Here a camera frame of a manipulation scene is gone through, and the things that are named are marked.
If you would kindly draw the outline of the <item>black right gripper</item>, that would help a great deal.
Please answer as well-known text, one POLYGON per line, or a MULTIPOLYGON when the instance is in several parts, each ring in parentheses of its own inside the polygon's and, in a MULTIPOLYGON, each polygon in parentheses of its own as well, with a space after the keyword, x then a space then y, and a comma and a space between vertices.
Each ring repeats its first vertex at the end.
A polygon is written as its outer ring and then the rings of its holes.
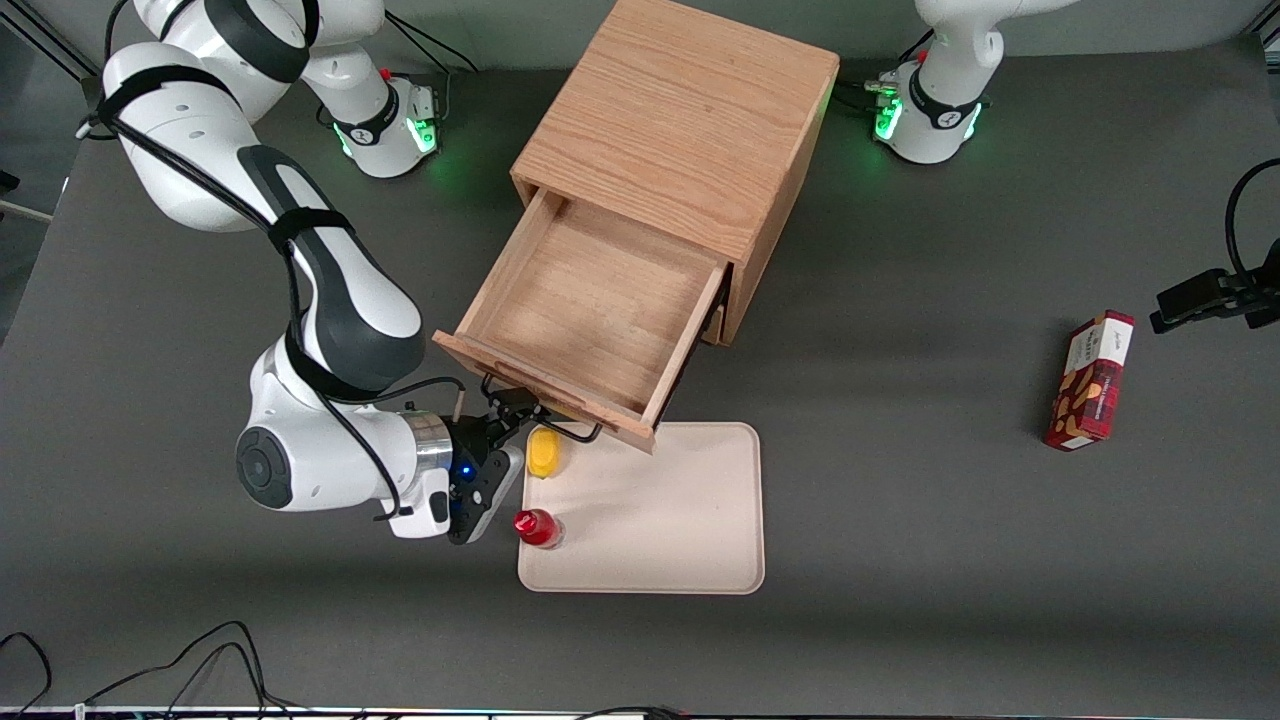
POLYGON ((502 459, 507 442, 529 424, 541 423, 549 411, 527 388, 488 389, 486 400, 498 414, 445 416, 452 454, 449 480, 467 489, 498 491, 506 482, 511 460, 502 459))

